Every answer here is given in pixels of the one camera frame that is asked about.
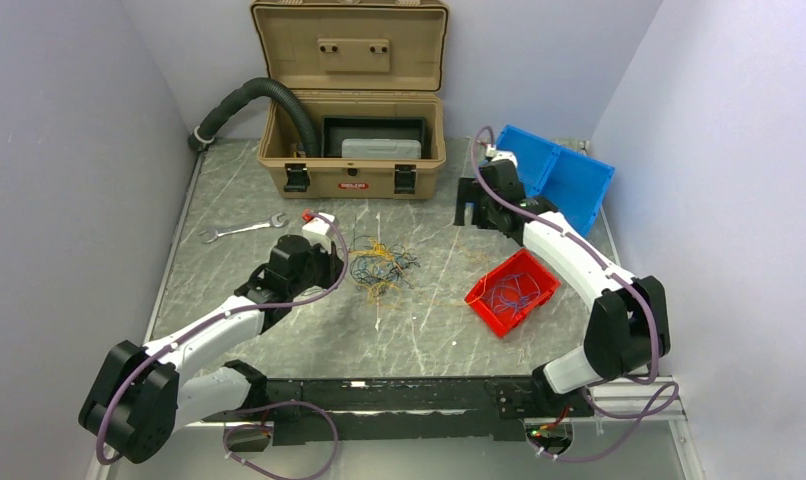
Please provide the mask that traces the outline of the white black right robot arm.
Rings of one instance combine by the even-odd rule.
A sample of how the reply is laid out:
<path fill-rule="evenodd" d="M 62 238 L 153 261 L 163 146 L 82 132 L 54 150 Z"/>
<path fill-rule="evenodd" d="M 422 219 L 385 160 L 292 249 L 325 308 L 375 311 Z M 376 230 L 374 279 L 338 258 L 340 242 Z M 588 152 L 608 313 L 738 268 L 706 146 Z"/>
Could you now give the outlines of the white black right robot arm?
<path fill-rule="evenodd" d="M 553 415 L 573 394 L 619 378 L 648 384 L 671 348 L 666 294 L 604 256 L 546 197 L 527 195 L 508 159 L 477 166 L 457 183 L 454 223 L 496 230 L 547 265 L 579 295 L 589 320 L 579 346 L 538 367 L 530 388 L 536 411 Z"/>

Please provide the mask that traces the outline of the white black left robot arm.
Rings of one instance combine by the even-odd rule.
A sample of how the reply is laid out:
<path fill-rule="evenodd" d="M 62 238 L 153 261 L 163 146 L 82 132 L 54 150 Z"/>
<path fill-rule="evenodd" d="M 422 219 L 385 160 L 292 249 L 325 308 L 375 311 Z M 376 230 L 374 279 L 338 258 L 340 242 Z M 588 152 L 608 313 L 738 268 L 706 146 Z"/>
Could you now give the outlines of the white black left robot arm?
<path fill-rule="evenodd" d="M 240 360 L 203 377 L 198 371 L 294 308 L 330 295 L 344 280 L 347 257 L 338 229 L 283 236 L 268 261 L 209 314 L 161 339 L 113 346 L 78 416 L 96 437 L 98 462 L 142 463 L 175 431 L 216 413 L 258 417 L 270 403 L 263 373 Z"/>

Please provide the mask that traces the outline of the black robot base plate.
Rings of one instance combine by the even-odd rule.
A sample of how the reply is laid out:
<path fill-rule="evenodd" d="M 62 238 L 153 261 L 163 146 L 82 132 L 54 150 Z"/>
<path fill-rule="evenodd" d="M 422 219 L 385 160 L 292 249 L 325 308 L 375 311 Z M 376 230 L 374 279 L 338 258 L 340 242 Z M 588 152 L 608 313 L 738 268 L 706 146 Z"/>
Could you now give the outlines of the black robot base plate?
<path fill-rule="evenodd" d="M 267 396 L 252 406 L 278 403 L 266 416 L 276 446 L 327 440 L 329 415 L 342 441 L 488 437 L 522 441 L 524 428 L 554 420 L 590 418 L 578 392 L 546 394 L 526 376 L 270 379 Z"/>

